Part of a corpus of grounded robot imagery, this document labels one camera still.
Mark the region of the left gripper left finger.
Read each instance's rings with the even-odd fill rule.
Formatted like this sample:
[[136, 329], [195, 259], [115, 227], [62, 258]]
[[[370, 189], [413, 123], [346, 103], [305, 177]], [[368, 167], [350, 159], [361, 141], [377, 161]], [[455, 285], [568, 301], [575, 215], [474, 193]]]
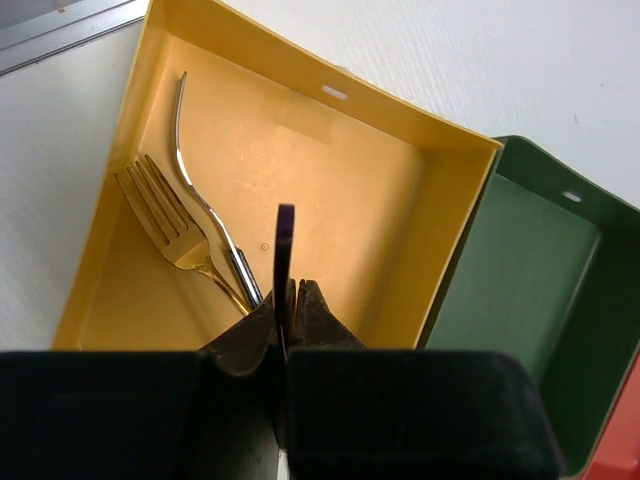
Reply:
[[276, 475], [282, 364], [271, 296], [203, 349], [199, 475]]

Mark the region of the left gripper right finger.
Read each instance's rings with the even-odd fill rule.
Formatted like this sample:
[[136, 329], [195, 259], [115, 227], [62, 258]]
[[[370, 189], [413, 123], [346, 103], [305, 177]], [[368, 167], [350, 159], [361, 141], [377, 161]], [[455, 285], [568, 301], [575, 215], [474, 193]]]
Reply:
[[298, 285], [288, 347], [365, 349], [364, 344], [332, 314], [314, 280], [301, 280]]

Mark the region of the purple fork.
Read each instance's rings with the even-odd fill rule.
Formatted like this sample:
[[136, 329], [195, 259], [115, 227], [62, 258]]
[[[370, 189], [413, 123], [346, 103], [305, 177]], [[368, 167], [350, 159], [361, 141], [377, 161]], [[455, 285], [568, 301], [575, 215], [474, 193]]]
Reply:
[[295, 285], [291, 284], [290, 265], [295, 223], [295, 206], [280, 204], [276, 222], [272, 300], [279, 345], [277, 434], [279, 446], [287, 448], [286, 361], [295, 310]]

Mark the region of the gold fork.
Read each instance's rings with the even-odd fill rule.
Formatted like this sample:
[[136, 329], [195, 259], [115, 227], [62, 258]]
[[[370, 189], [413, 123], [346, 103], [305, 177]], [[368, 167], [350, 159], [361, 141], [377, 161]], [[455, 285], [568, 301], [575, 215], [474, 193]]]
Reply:
[[136, 158], [115, 174], [116, 181], [144, 231], [175, 267], [213, 281], [245, 315], [247, 301], [216, 268], [209, 241], [149, 155]]

